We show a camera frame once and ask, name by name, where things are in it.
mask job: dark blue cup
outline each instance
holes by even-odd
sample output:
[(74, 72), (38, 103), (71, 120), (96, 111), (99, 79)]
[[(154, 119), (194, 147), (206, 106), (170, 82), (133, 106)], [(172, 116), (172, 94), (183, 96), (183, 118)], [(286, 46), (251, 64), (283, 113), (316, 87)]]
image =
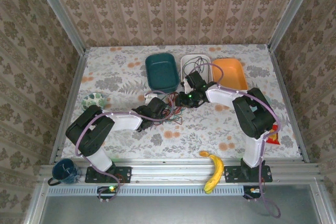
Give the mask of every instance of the dark blue cup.
[(49, 186), (56, 186), (61, 183), (73, 184), (78, 182), (81, 170), (78, 166), (68, 158), (61, 159), (52, 169), (53, 177), (48, 180)]

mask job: patterned wallpaper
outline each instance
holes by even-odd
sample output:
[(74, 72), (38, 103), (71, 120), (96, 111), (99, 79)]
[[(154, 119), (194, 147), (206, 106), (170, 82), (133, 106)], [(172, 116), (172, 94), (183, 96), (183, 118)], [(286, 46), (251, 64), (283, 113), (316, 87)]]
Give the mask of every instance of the patterned wallpaper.
[(86, 47), (266, 44), (289, 0), (61, 0)]
[(0, 223), (20, 223), (78, 62), (46, 0), (0, 0)]
[(335, 0), (304, 0), (276, 55), (308, 154), (321, 164), (335, 204)]

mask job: small bowl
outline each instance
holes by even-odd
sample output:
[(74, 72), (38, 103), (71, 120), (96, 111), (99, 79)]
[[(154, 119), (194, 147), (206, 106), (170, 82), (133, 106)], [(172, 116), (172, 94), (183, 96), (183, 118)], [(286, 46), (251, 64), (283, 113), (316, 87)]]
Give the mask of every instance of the small bowl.
[(104, 109), (106, 103), (107, 101), (106, 101), (105, 95), (101, 93), (91, 93), (87, 95), (86, 97), (84, 97), (81, 105), (82, 105), (83, 110), (86, 110), (91, 105), (97, 105), (101, 107), (102, 109)]

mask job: yellow banana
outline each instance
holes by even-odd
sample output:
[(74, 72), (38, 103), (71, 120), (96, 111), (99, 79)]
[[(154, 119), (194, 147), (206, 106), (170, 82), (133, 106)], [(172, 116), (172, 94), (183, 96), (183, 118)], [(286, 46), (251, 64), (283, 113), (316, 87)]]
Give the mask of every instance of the yellow banana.
[(222, 161), (221, 158), (210, 154), (209, 152), (206, 151), (201, 151), (200, 156), (202, 157), (209, 157), (213, 160), (214, 165), (215, 165), (215, 173), (214, 175), (211, 177), (211, 179), (209, 179), (205, 186), (204, 186), (204, 191), (207, 194), (210, 194), (213, 189), (215, 189), (215, 187), (217, 186), (218, 182), (220, 181), (220, 178), (222, 177), (223, 171), (224, 171), (224, 163)]

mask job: table surface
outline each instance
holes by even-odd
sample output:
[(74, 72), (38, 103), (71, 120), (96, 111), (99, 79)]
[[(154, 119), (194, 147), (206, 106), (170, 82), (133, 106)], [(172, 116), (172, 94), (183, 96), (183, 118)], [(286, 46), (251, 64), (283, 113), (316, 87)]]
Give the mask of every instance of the table surface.
[[(266, 45), (199, 45), (91, 48), (72, 114), (73, 122), (82, 112), (81, 101), (92, 93), (108, 97), (108, 111), (129, 111), (144, 105), (148, 87), (145, 59), (152, 54), (171, 53), (180, 72), (187, 54), (205, 54), (213, 61), (236, 58), (243, 65), (248, 88), (258, 87), (271, 100), (282, 130), (280, 145), (266, 144), (265, 157), (298, 158), (298, 145)], [(183, 123), (165, 122), (138, 133), (114, 131), (103, 147), (111, 158), (201, 158), (205, 150), (222, 158), (241, 158), (246, 135), (239, 127), (234, 110), (206, 103), (182, 113)], [(74, 157), (75, 146), (66, 139), (62, 157)]]

